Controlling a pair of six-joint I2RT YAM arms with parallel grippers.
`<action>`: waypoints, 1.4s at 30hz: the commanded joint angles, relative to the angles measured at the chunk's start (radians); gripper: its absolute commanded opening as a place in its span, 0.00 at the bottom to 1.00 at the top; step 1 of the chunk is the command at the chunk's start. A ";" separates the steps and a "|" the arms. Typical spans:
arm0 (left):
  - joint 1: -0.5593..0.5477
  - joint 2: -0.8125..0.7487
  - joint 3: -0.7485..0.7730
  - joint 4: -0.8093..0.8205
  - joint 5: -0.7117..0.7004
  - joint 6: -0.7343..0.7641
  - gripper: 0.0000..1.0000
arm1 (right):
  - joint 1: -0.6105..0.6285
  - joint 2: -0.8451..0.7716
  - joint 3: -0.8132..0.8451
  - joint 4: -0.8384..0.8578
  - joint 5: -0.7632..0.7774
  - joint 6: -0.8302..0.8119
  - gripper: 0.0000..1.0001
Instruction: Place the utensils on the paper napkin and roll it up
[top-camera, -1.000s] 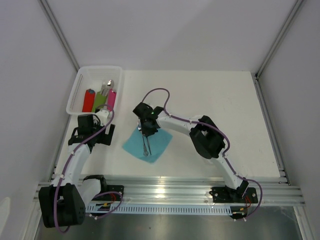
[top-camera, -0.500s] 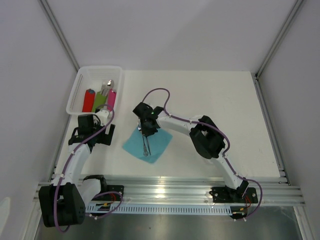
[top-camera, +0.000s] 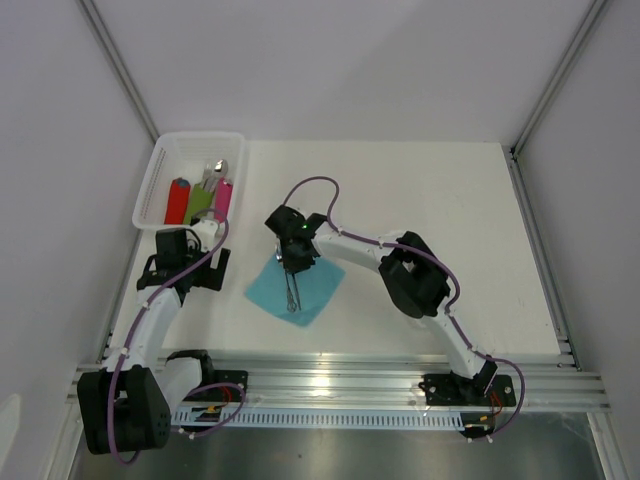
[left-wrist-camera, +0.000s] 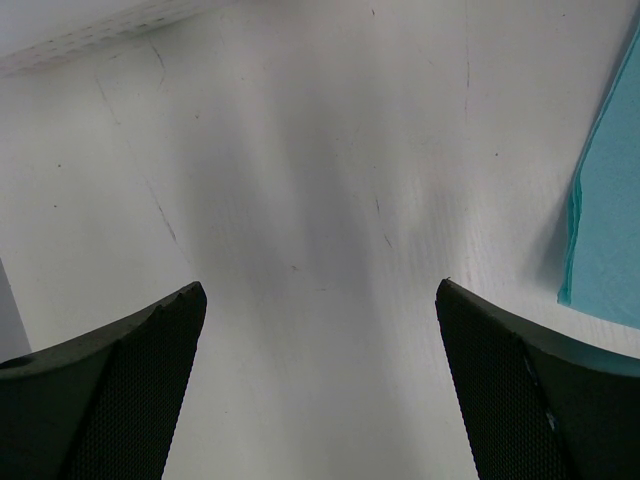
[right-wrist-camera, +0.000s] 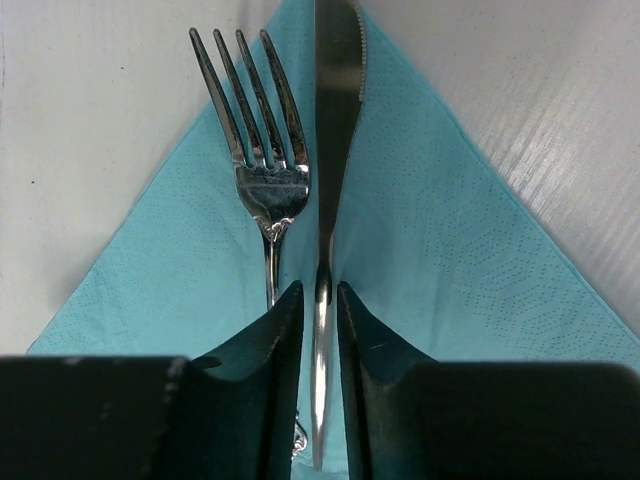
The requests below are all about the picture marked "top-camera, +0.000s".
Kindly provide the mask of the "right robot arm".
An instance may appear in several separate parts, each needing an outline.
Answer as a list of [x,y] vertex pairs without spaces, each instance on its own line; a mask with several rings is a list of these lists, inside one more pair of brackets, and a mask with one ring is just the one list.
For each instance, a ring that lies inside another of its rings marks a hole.
[[265,225],[277,238],[287,279],[311,269],[321,257],[378,273],[393,305],[444,348],[458,395],[475,404],[491,394],[497,365],[477,351],[452,315],[459,283],[419,235],[406,231],[369,239],[333,225],[326,215],[306,217],[286,205],[278,206]]

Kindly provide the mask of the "teal paper napkin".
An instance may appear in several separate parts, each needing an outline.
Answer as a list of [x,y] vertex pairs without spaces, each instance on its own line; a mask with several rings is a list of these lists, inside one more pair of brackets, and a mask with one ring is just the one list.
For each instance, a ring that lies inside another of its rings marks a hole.
[[310,270],[286,274],[273,255],[245,290],[245,297],[267,314],[290,324],[306,327],[329,304],[345,271],[319,258]]

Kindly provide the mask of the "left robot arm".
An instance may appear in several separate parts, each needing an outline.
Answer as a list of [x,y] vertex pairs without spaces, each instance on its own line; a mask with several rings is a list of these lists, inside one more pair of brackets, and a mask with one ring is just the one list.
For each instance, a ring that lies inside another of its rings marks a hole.
[[189,396],[204,400],[216,390],[217,376],[203,350],[171,354],[155,371],[170,325],[192,288],[222,287],[229,250],[227,229],[215,220],[156,232],[156,252],[136,283],[139,311],[124,344],[84,373],[77,396],[86,444],[94,455],[159,449],[170,435],[171,416]]

